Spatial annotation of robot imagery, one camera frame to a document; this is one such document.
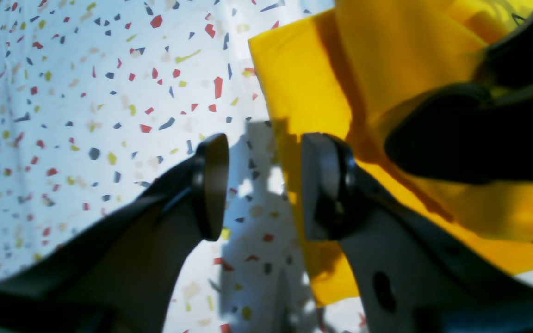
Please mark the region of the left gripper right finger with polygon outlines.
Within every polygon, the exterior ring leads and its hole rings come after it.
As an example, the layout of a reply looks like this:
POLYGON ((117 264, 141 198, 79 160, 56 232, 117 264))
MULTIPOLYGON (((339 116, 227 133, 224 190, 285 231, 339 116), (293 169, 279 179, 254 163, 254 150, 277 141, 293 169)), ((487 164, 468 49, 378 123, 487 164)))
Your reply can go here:
POLYGON ((302 135, 310 241, 337 241, 371 333, 533 333, 533 287, 399 203, 343 140, 302 135))

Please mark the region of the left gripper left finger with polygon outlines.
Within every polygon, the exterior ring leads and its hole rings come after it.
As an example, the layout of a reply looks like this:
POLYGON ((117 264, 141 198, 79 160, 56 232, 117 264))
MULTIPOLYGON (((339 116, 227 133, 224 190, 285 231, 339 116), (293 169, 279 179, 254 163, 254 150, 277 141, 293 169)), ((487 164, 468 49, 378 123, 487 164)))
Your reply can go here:
POLYGON ((228 194, 225 134, 51 255, 0 281, 0 333, 160 333, 186 258, 216 241, 228 194))

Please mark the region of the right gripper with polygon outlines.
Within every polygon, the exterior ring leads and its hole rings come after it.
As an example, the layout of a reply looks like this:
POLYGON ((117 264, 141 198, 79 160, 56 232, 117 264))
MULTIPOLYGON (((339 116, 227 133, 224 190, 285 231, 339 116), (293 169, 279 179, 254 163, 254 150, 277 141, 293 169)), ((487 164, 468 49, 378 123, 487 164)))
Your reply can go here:
POLYGON ((402 170, 457 183, 533 182, 533 13, 486 50, 482 69, 511 92, 493 97, 465 83, 431 95, 385 140, 402 170))

